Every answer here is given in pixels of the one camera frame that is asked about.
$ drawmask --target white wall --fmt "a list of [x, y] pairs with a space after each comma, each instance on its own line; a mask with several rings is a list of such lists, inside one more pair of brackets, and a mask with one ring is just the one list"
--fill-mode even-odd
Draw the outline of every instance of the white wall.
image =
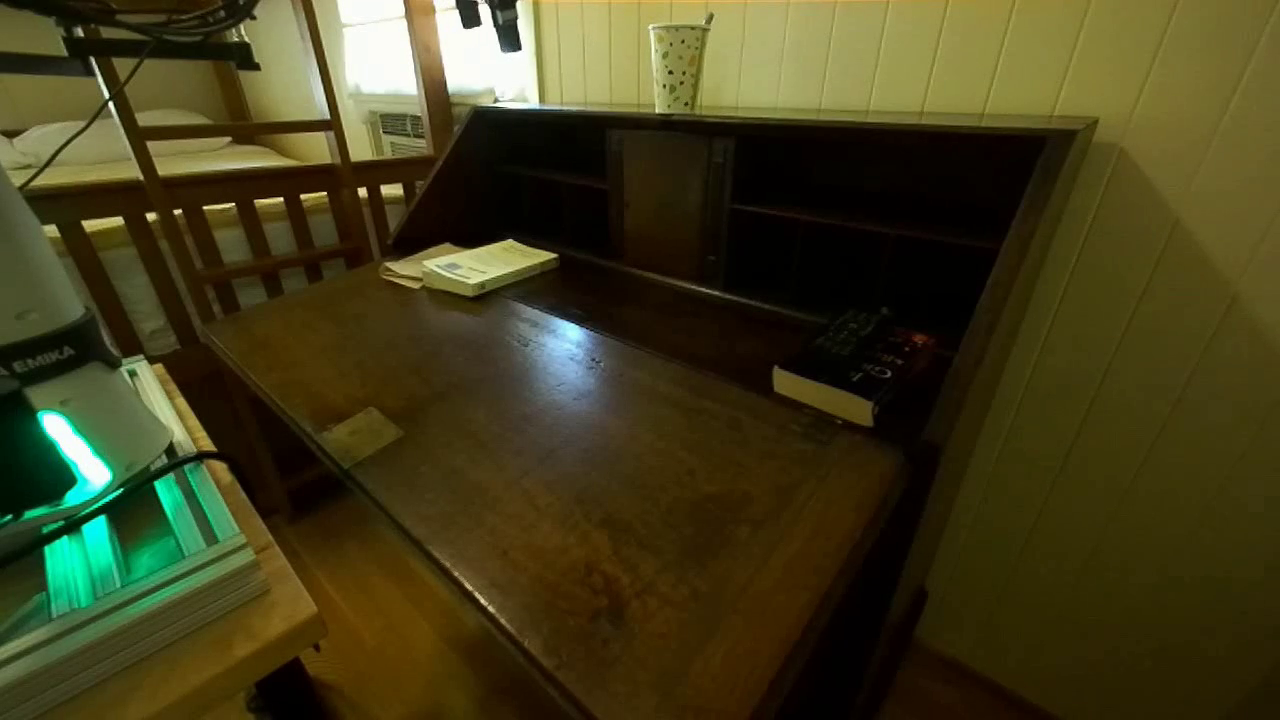
[[1060, 715], [1280, 715], [1276, 0], [540, 0], [549, 105], [1098, 114], [922, 641]]
[[[0, 8], [2, 53], [64, 57], [59, 26], [45, 14]], [[0, 74], [0, 127], [29, 127], [46, 118], [79, 118], [96, 112], [98, 88], [92, 74]], [[205, 64], [147, 60], [133, 78], [135, 109], [191, 109], [223, 118], [211, 73]]]

